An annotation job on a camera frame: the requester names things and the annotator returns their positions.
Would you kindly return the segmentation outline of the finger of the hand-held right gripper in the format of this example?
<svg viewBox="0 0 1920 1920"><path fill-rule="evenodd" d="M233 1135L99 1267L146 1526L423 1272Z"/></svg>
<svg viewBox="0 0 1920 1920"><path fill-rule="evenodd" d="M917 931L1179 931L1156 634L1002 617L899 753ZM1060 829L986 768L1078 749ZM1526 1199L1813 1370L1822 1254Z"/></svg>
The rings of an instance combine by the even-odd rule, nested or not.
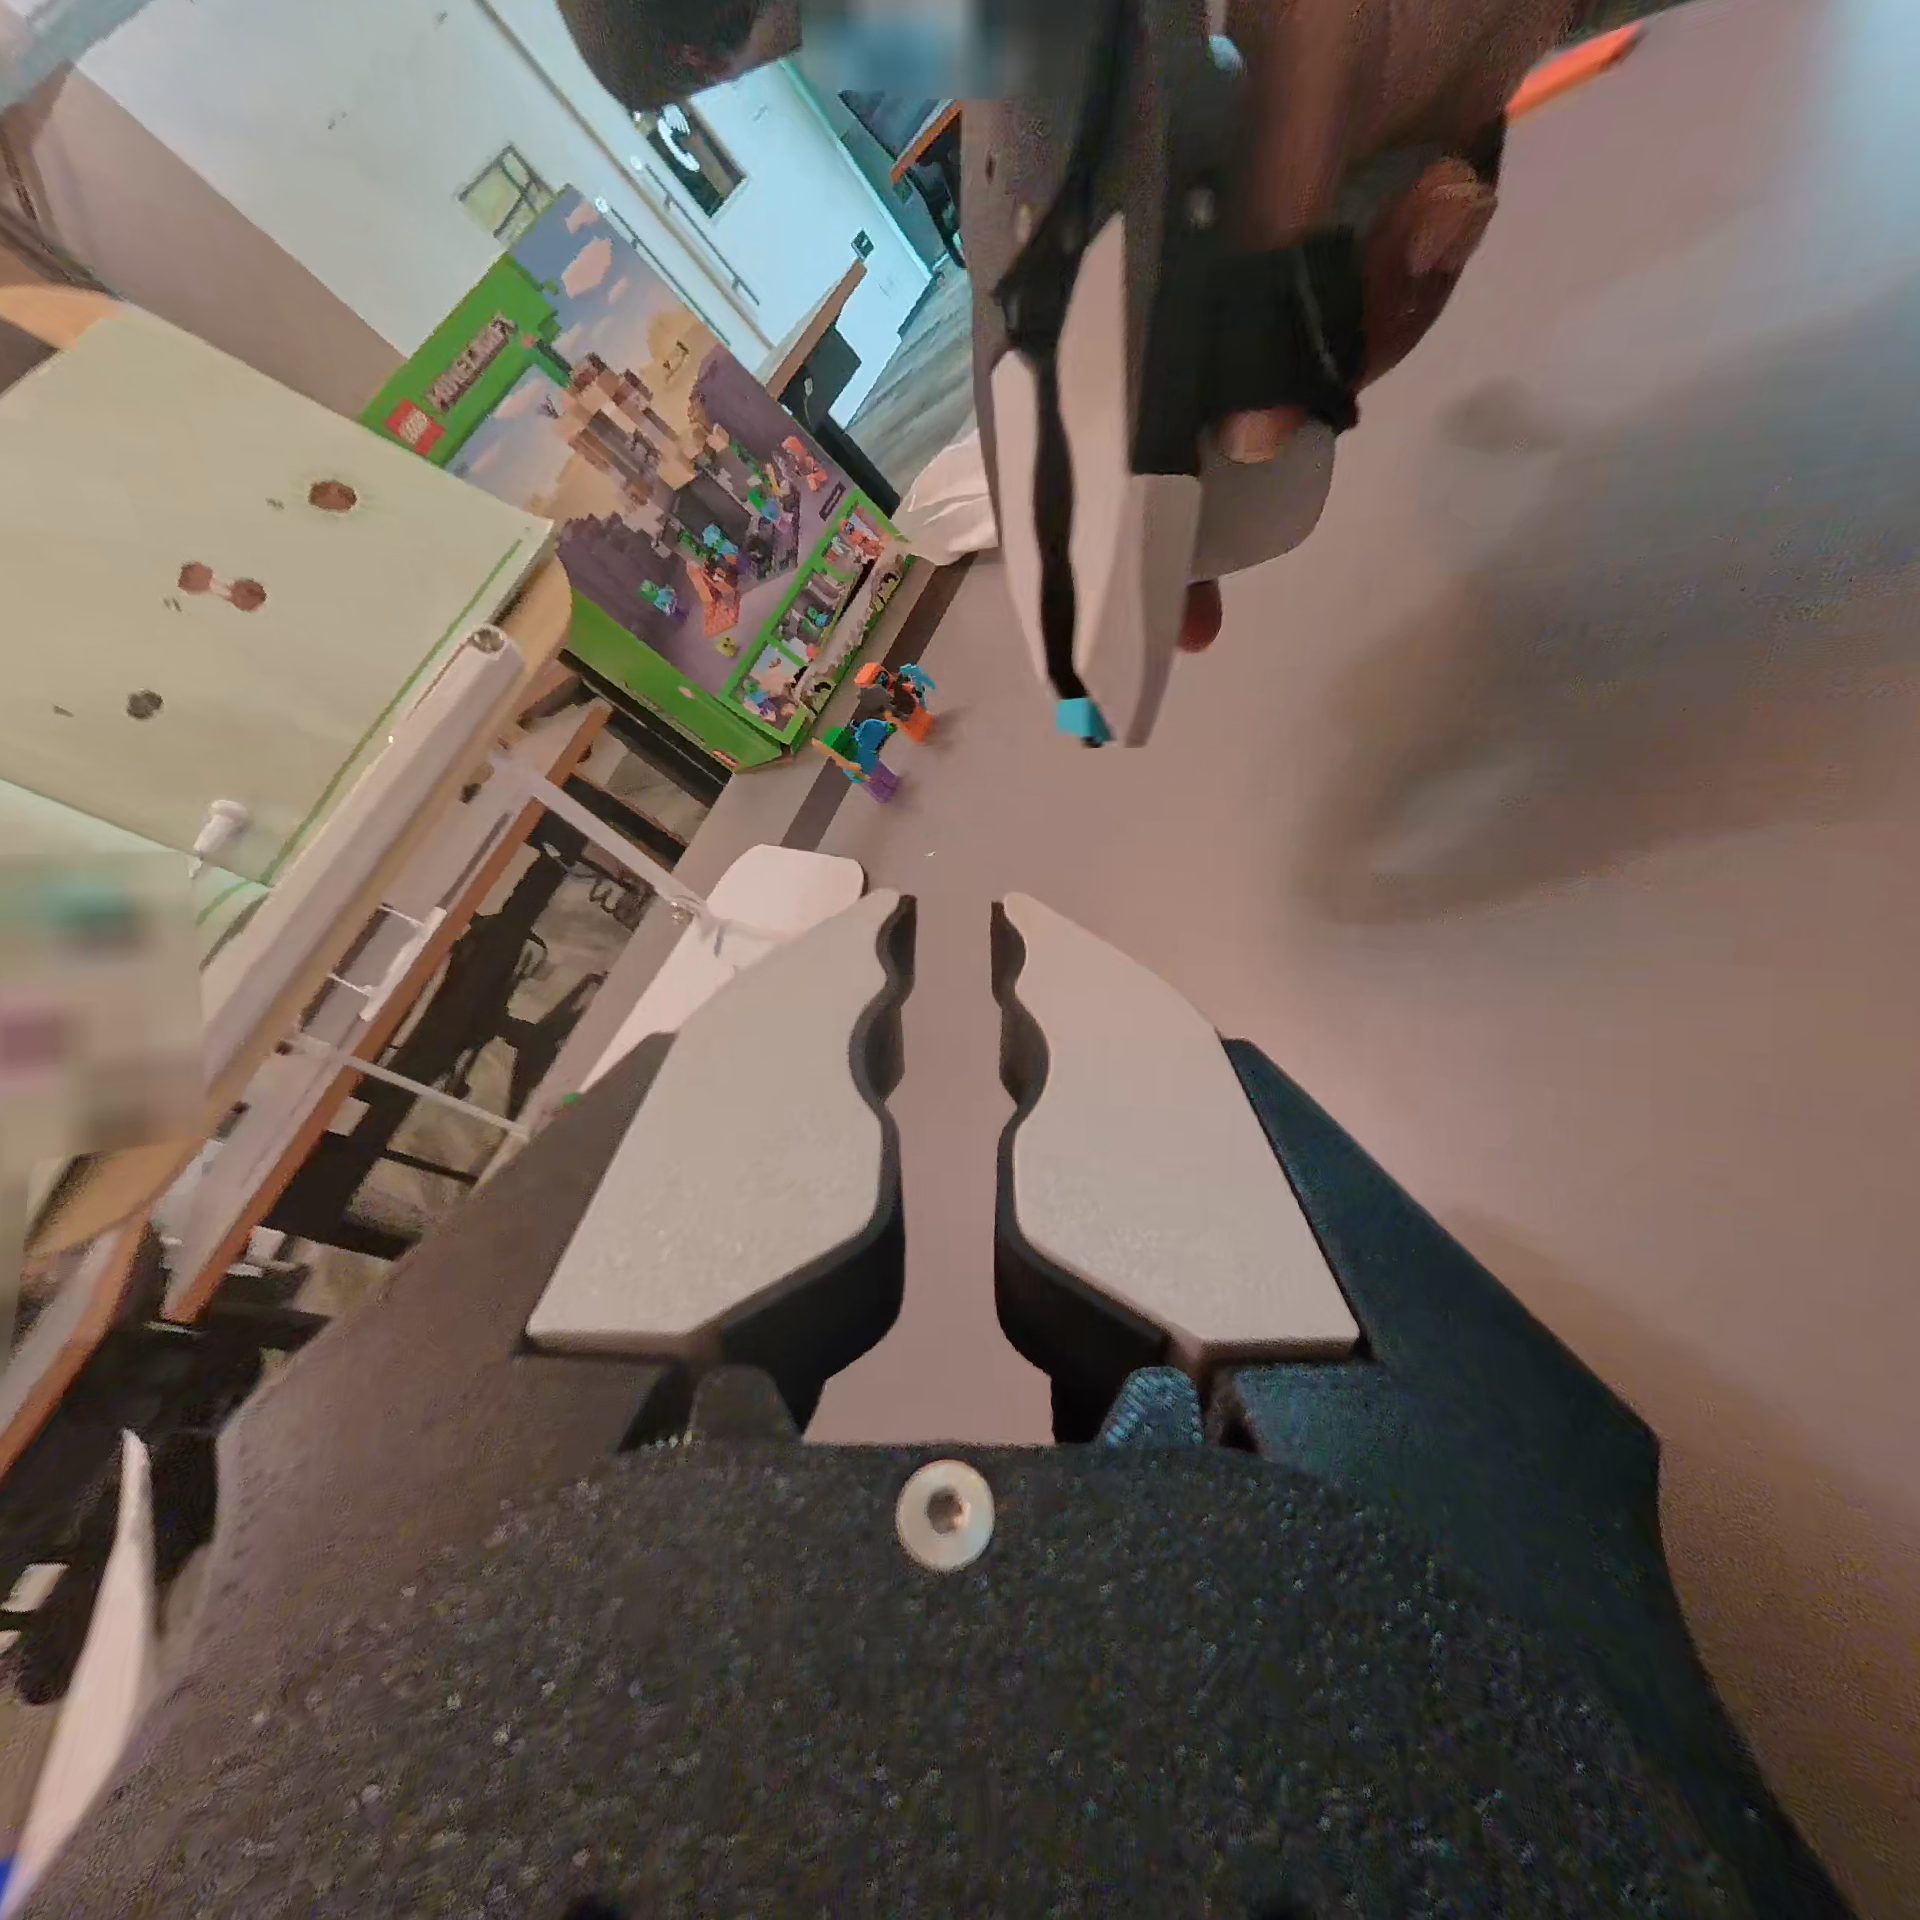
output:
<svg viewBox="0 0 1920 1920"><path fill-rule="evenodd" d="M1081 257L1066 311L1067 557L1075 672L1111 742L1141 749L1181 649L1202 483L1195 472L1134 470L1125 241L1113 216Z"/></svg>
<svg viewBox="0 0 1920 1920"><path fill-rule="evenodd" d="M1005 582L1038 674L1070 707L1085 687L1075 663L1073 465L1055 379L1009 350L993 368L989 401Z"/></svg>

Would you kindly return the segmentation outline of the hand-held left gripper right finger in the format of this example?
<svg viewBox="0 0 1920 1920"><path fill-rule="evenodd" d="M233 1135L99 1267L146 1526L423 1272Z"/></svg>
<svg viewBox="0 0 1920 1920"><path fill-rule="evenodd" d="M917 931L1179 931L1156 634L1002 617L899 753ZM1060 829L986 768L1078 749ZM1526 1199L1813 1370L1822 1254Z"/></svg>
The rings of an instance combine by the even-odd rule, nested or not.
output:
<svg viewBox="0 0 1920 1920"><path fill-rule="evenodd" d="M1361 1319L1215 1026L1055 907L993 907L995 1303L1087 1442L1129 1377L1361 1357Z"/></svg>

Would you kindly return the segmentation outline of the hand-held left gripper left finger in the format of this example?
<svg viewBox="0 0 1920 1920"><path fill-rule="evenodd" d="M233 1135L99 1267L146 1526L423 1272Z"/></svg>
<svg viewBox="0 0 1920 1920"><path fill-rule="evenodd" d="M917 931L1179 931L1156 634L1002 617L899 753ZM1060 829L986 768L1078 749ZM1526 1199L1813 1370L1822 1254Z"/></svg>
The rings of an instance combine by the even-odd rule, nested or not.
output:
<svg viewBox="0 0 1920 1920"><path fill-rule="evenodd" d="M670 1038L524 1326L530 1357L765 1374L795 1426L906 1297L900 1144L915 902L774 946Z"/></svg>

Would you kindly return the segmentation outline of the green headed toy minifigure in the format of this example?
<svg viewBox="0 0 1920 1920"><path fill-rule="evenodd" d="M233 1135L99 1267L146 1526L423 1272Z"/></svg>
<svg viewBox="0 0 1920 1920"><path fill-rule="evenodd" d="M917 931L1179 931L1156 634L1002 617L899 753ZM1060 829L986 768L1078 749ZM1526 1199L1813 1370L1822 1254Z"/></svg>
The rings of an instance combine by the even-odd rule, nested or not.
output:
<svg viewBox="0 0 1920 1920"><path fill-rule="evenodd" d="M835 729L847 729L852 734L858 744L858 758L868 778L863 785L851 786L863 791L876 805L892 805L900 791L900 778L886 767L883 755L886 744L895 737L895 729L883 717L868 717L863 720L858 720L852 725L839 725Z"/></svg>

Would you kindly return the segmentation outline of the person's right hand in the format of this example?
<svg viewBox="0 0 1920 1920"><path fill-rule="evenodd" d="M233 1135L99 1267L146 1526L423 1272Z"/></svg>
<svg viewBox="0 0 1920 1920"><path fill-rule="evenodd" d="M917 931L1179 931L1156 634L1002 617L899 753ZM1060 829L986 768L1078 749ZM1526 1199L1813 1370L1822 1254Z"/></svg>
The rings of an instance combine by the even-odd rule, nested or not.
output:
<svg viewBox="0 0 1920 1920"><path fill-rule="evenodd" d="M1363 394L1451 302L1497 216L1506 107L1569 31L1558 2L1229 6L1245 63L1239 251L1327 232L1348 182L1382 155L1421 169L1361 230Z"/></svg>

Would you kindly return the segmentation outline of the white crumpled paper bag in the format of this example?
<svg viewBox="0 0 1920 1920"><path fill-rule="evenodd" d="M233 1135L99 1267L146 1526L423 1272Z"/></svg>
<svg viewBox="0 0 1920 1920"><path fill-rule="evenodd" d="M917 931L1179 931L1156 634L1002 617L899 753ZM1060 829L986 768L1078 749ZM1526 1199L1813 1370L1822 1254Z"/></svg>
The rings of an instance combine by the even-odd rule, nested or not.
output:
<svg viewBox="0 0 1920 1920"><path fill-rule="evenodd" d="M917 561L947 567L1002 546L987 457L975 424L913 480L894 526Z"/></svg>

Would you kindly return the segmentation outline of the white rounded board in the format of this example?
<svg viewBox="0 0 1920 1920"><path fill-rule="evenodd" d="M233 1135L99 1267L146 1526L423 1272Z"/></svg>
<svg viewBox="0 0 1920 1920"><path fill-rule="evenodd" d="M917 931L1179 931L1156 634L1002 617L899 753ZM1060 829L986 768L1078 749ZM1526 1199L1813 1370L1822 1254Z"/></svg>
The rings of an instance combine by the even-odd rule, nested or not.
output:
<svg viewBox="0 0 1920 1920"><path fill-rule="evenodd" d="M575 1093L594 1089L637 1045L679 1034L732 978L777 946L851 911L866 893L868 877L851 857L774 847L747 849L693 911L657 978Z"/></svg>

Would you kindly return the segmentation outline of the black office chair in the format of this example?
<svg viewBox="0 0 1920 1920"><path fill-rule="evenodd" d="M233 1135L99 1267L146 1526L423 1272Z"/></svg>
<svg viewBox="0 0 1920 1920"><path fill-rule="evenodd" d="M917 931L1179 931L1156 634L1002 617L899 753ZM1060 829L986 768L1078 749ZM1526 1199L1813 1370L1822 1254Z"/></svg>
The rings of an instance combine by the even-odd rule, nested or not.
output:
<svg viewBox="0 0 1920 1920"><path fill-rule="evenodd" d="M511 1054L507 1118L518 1118L539 1085L554 1070L565 1042L609 982L603 970L582 974L539 1021L511 1013L511 998L548 962L537 919L554 906L572 866L537 850L494 914L475 918L447 950L438 986L423 998L423 1010L410 1032L389 1045L381 1064L453 1098L470 1098L470 1075L479 1051L494 1041Z"/></svg>

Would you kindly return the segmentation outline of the brick set cardboard box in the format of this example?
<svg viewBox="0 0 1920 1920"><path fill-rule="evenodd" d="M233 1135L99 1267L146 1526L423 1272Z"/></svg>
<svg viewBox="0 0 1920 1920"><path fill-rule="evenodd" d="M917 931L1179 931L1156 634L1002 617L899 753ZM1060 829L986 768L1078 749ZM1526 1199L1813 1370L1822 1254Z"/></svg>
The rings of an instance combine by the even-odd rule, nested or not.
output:
<svg viewBox="0 0 1920 1920"><path fill-rule="evenodd" d="M359 421L548 521L570 657L732 773L805 755L915 565L878 499L573 189Z"/></svg>

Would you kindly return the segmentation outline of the wooden top office table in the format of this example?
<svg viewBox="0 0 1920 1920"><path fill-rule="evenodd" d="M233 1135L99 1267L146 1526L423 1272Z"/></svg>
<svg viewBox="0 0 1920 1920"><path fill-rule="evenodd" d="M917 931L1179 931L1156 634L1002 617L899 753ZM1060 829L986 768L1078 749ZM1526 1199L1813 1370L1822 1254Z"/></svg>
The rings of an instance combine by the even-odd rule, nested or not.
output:
<svg viewBox="0 0 1920 1920"><path fill-rule="evenodd" d="M138 1280L148 1227L159 1230L159 1321L193 1323L212 1301L251 1230L282 1199L356 1082L412 1090L507 1141L521 1120L385 1067L379 1056L469 931L516 850L566 801L610 720L601 699L518 731L494 767L457 776L470 801L438 801L406 825L385 870L361 881L305 951L292 986L246 1034L253 1048L235 1090L212 1118L238 1120L188 1150L164 1150L159 1170L135 1178L135 1208L75 1254L5 1373L3 1471L11 1473L106 1345Z"/></svg>

